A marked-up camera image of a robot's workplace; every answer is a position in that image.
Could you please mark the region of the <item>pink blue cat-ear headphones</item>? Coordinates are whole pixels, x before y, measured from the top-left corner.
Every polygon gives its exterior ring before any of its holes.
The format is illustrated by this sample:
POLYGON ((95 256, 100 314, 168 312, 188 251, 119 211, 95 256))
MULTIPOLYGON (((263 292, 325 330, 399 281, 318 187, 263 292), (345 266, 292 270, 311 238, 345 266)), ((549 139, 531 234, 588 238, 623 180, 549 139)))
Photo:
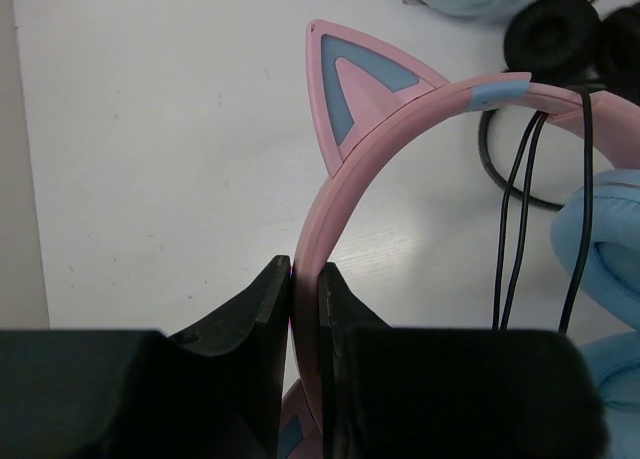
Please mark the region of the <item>pink blue cat-ear headphones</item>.
MULTIPOLYGON (((527 72, 453 83, 404 51, 357 30, 314 20, 306 76, 313 123, 328 172, 302 228, 293 261, 293 336, 300 377, 283 400, 278 454, 320 458, 323 448, 318 277, 356 205, 381 169, 409 142, 456 115, 511 104, 541 111, 582 135, 582 101, 535 83, 527 72)), ((591 98, 594 144, 611 162, 594 189, 594 229, 584 290, 629 331, 582 349, 607 404, 614 458, 638 456, 639 108, 608 91, 591 98)))

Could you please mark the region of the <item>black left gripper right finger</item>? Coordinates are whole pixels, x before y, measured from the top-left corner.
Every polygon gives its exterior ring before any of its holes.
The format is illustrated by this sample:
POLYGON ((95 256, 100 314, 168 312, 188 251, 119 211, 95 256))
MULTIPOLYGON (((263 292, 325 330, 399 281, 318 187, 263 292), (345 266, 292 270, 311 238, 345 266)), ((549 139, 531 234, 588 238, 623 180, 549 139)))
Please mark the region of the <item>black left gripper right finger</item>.
POLYGON ((350 289, 338 266, 327 263, 318 277, 322 440, 325 458, 362 458, 357 401, 361 352, 357 334, 390 326, 350 289))

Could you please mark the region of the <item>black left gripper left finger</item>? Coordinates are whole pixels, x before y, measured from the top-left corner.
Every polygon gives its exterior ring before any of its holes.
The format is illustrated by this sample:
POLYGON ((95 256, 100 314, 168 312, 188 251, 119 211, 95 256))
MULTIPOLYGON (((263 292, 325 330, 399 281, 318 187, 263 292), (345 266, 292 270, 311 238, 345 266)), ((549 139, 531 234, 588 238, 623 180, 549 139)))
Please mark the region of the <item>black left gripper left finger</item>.
POLYGON ((290 259, 273 257, 241 292, 171 335, 195 367, 184 373, 191 438, 184 458, 273 458, 291 309, 290 259))

